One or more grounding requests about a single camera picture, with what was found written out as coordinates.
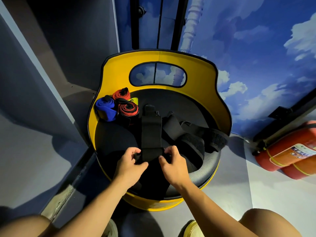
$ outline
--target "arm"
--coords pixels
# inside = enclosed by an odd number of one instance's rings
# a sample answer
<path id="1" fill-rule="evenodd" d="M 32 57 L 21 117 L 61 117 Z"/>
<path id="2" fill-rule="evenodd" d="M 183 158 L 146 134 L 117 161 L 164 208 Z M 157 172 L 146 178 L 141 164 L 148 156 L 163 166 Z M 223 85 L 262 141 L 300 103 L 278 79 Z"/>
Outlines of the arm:
<path id="1" fill-rule="evenodd" d="M 185 159 L 176 146 L 169 146 L 165 153 L 172 155 L 171 164 L 162 156 L 159 162 L 168 182 L 176 188 L 187 203 L 205 237 L 255 237 L 253 232 L 223 211 L 190 180 Z"/>
<path id="2" fill-rule="evenodd" d="M 111 184 L 54 237 L 100 237 L 121 197 L 148 167 L 147 162 L 135 165 L 133 154 L 140 151 L 136 147 L 128 148 L 118 161 Z"/>

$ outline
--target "yellow tag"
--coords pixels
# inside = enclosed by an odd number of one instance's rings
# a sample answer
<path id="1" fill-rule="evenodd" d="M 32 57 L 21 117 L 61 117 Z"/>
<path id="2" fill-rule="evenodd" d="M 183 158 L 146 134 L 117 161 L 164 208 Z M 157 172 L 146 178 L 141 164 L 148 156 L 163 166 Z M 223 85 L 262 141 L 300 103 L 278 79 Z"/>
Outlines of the yellow tag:
<path id="1" fill-rule="evenodd" d="M 138 105 L 138 98 L 137 97 L 134 97 L 132 99 L 129 99 L 129 101 L 132 101 L 134 102 L 136 105 Z"/>

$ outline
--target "blue wrap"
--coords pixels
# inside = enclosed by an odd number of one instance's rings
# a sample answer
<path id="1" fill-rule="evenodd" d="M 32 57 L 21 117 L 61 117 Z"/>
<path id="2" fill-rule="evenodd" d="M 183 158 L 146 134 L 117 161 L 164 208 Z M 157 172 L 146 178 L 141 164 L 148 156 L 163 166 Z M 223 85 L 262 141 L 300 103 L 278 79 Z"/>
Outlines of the blue wrap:
<path id="1" fill-rule="evenodd" d="M 115 120 L 117 111 L 112 109 L 114 106 L 114 100 L 109 95 L 98 99 L 95 103 L 95 107 L 98 110 L 100 118 L 104 119 L 105 121 Z"/>

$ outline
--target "hand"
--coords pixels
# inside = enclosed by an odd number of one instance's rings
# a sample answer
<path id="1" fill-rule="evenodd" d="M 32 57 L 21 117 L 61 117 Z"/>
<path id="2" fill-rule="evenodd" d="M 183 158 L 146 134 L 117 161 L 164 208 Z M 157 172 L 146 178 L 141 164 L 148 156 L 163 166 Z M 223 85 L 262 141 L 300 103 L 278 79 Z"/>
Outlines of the hand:
<path id="1" fill-rule="evenodd" d="M 119 180 L 124 185 L 126 191 L 139 180 L 142 173 L 148 167 L 148 162 L 143 162 L 140 165 L 135 164 L 133 155 L 140 153 L 140 151 L 141 150 L 136 147 L 127 148 L 117 163 L 114 180 Z"/>
<path id="2" fill-rule="evenodd" d="M 163 174 L 168 182 L 179 191 L 179 189 L 191 182 L 186 160 L 179 154 L 176 146 L 167 147 L 165 153 L 172 155 L 172 158 L 171 164 L 169 164 L 163 156 L 159 157 Z"/>

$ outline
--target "leg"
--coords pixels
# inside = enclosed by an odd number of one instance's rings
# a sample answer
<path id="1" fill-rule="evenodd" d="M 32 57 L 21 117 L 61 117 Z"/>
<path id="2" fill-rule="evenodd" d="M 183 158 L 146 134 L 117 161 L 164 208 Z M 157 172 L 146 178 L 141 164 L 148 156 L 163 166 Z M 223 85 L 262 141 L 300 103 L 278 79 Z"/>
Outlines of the leg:
<path id="1" fill-rule="evenodd" d="M 32 215 L 13 220 L 0 228 L 0 237 L 46 237 L 56 230 L 46 217 Z"/>
<path id="2" fill-rule="evenodd" d="M 281 215 L 264 209 L 250 209 L 239 221 L 259 237 L 302 237 Z"/>

